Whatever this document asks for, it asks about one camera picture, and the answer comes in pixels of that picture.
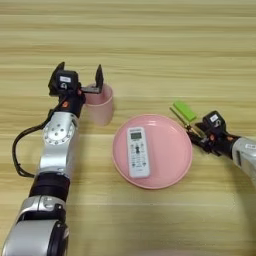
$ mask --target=green object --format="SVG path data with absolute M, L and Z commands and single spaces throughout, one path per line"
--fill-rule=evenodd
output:
M 180 114 L 190 123 L 196 119 L 196 114 L 190 109 L 190 107 L 182 102 L 175 101 L 173 106 L 179 111 Z

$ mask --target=remote control button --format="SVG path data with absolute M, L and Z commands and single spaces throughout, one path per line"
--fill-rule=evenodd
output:
M 136 146 L 136 154 L 140 153 L 140 148 L 138 146 Z

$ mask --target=black cable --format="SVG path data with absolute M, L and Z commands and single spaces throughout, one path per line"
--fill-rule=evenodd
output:
M 14 140 L 13 144 L 12 144 L 12 159 L 13 159 L 13 163 L 14 163 L 14 166 L 16 168 L 16 171 L 17 173 L 22 176 L 22 177 L 29 177 L 29 178 L 34 178 L 35 175 L 34 174 L 31 174 L 27 171 L 25 171 L 22 167 L 21 167 L 21 164 L 18 162 L 18 159 L 17 159 L 17 153 L 16 153 L 16 148 L 17 148 L 17 144 L 18 142 L 23 138 L 25 137 L 26 135 L 30 134 L 30 133 L 33 133 L 33 132 L 36 132 L 36 131 L 39 131 L 39 130 L 42 130 L 44 129 L 44 127 L 46 126 L 46 124 L 51 120 L 54 112 L 64 103 L 64 101 L 67 100 L 67 96 L 65 96 L 60 102 L 59 104 L 49 112 L 48 114 L 48 117 L 46 118 L 46 120 L 39 124 L 39 125 L 36 125 L 34 127 L 31 127 L 31 128 L 28 128 L 24 131 L 22 131 Z

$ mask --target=wooden table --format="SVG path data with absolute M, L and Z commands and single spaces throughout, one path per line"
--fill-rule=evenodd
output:
M 129 184 L 111 160 L 122 123 L 175 118 L 177 99 L 199 117 L 219 110 L 230 132 L 253 138 L 255 31 L 250 0 L 1 0 L 0 247 L 32 184 L 15 173 L 12 142 L 56 104 L 47 85 L 64 60 L 84 85 L 101 63 L 115 94 L 110 125 L 81 117 L 69 255 L 256 255 L 255 188 L 228 159 L 194 148 L 186 177 L 158 191 Z M 42 146 L 41 133 L 20 143 L 25 168 L 36 170 Z

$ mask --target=remote control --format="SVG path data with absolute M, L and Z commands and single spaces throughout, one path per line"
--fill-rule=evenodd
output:
M 143 127 L 127 129 L 129 174 L 132 178 L 150 175 L 146 134 Z

